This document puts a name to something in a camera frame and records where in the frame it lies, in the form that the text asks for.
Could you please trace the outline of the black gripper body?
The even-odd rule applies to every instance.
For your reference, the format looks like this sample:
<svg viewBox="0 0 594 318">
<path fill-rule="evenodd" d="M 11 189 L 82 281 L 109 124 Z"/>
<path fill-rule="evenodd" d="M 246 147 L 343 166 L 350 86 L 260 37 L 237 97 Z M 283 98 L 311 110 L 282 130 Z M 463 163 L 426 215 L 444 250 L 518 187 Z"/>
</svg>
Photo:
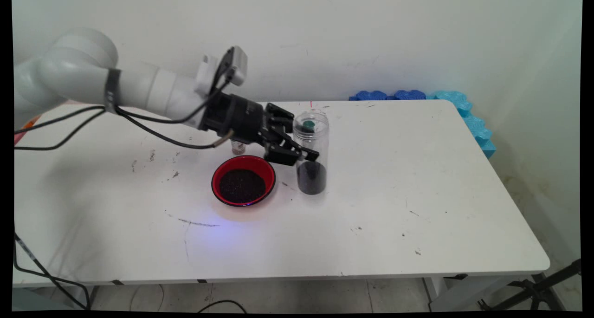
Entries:
<svg viewBox="0 0 594 318">
<path fill-rule="evenodd" d="M 279 117 L 279 107 L 265 107 L 234 94 L 223 94 L 223 136 L 244 144 L 279 143 L 279 134 L 271 127 L 272 117 Z"/>
</svg>

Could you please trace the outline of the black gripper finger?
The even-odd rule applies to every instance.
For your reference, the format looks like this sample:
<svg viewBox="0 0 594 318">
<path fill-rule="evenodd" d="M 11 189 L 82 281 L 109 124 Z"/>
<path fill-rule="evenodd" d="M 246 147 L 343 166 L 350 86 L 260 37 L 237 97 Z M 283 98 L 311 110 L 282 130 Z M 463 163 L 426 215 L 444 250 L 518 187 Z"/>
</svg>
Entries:
<svg viewBox="0 0 594 318">
<path fill-rule="evenodd" d="M 265 161 L 287 166 L 298 161 L 316 161 L 320 156 L 318 151 L 299 145 L 281 130 L 265 130 L 264 149 Z"/>
<path fill-rule="evenodd" d="M 269 116 L 269 122 L 274 124 L 293 124 L 295 115 L 275 104 L 268 103 L 265 112 Z"/>
</svg>

